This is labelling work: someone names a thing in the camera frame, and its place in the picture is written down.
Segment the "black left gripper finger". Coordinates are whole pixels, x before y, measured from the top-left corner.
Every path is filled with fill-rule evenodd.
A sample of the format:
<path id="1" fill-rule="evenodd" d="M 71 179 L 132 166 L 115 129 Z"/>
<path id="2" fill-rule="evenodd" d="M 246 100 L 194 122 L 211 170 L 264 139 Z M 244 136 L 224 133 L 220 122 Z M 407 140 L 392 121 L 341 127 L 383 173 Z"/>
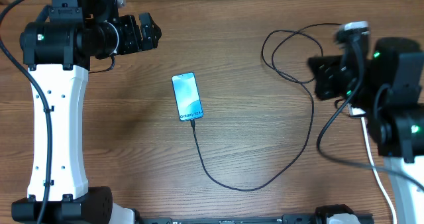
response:
<path id="1" fill-rule="evenodd" d="M 158 28 L 142 28 L 142 51 L 157 48 L 159 41 Z"/>
<path id="2" fill-rule="evenodd" d="M 139 16 L 142 38 L 159 40 L 162 36 L 160 27 L 153 21 L 150 13 L 141 13 Z"/>

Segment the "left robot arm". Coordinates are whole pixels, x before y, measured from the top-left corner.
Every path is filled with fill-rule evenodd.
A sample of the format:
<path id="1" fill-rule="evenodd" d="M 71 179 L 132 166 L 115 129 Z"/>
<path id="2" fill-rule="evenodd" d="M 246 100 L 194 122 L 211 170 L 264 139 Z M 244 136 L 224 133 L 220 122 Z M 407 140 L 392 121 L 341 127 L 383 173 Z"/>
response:
<path id="1" fill-rule="evenodd" d="M 155 49 L 162 35 L 149 13 L 119 15 L 125 0 L 52 0 L 20 37 L 17 68 L 32 86 L 34 160 L 27 195 L 13 202 L 19 223 L 128 223 L 135 209 L 113 201 L 85 174 L 82 115 L 91 58 Z"/>

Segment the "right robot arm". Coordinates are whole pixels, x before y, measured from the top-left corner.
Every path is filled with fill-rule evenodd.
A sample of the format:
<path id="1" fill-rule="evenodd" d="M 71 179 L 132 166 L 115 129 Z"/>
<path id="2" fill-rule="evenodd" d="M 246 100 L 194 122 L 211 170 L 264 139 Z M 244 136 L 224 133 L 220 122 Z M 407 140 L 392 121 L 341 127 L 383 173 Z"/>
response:
<path id="1" fill-rule="evenodd" d="M 327 121 L 328 129 L 350 105 L 363 110 L 367 131 L 377 144 L 390 177 L 398 223 L 423 222 L 423 50 L 414 40 L 386 37 L 377 41 L 372 59 L 352 41 L 342 56 L 313 57 L 315 94 L 320 100 L 336 97 L 343 104 Z"/>

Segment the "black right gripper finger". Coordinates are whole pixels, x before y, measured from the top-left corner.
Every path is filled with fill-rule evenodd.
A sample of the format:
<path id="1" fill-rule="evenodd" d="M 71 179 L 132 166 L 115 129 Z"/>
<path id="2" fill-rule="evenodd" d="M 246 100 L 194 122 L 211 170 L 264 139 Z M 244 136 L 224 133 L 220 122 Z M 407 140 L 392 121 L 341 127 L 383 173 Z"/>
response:
<path id="1" fill-rule="evenodd" d="M 336 98 L 338 93 L 334 87 L 333 76 L 317 76 L 315 78 L 315 94 L 321 101 Z"/>
<path id="2" fill-rule="evenodd" d="M 324 80 L 335 73 L 341 63 L 341 55 L 338 56 L 316 56 L 307 60 L 307 65 L 316 80 Z"/>

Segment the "Samsung Galaxy smartphone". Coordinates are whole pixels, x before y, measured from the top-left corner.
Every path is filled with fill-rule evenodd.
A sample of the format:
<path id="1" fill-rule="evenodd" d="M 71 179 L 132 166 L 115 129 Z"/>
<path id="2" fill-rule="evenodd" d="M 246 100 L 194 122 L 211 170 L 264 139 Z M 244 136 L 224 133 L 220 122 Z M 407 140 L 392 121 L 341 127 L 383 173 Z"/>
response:
<path id="1" fill-rule="evenodd" d="M 173 76 L 172 85 L 180 121 L 202 118 L 203 108 L 195 74 L 189 72 Z"/>

